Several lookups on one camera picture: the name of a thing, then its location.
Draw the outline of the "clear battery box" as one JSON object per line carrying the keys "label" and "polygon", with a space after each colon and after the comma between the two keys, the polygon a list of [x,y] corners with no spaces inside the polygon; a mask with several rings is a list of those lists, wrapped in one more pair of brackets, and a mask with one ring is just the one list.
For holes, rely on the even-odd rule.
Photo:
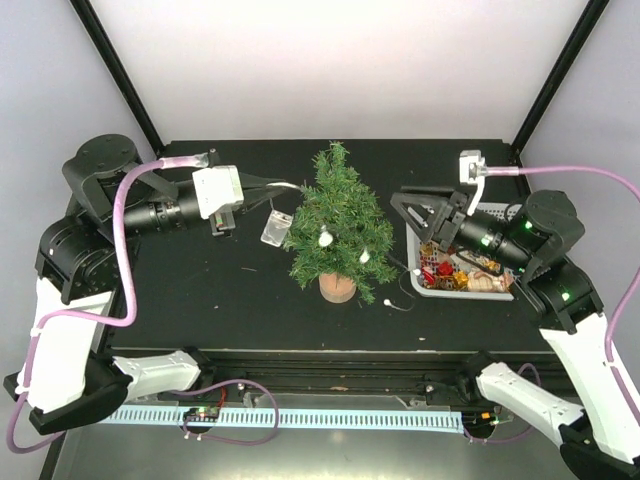
{"label": "clear battery box", "polygon": [[279,248],[293,223],[293,216],[278,210],[272,210],[263,229],[260,240],[270,246]]}

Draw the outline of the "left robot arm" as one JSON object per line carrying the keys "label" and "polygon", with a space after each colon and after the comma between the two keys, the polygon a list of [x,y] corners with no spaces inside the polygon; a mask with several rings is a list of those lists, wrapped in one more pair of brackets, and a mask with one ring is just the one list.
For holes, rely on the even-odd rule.
{"label": "left robot arm", "polygon": [[139,237],[198,222],[225,235],[238,214],[287,189],[285,181],[221,164],[215,150],[144,163],[133,141],[120,134],[85,142],[62,173],[71,203],[40,239],[27,358],[4,381],[48,440],[100,422],[140,397],[178,391],[202,399],[213,391],[215,376],[198,350],[108,357],[93,350],[97,327],[134,322],[131,263]]}

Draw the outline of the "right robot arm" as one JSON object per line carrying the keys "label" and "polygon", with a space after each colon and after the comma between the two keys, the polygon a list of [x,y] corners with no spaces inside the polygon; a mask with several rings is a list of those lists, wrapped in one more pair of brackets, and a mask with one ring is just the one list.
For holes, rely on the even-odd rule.
{"label": "right robot arm", "polygon": [[475,199],[451,188],[403,189],[391,204],[420,241],[479,254],[515,273],[511,294],[527,303],[580,401],[547,392],[485,352],[455,377],[457,396],[515,413],[559,449],[579,479],[638,478],[639,393],[592,281],[567,256],[585,227],[566,194],[537,191],[510,220],[477,210]]}

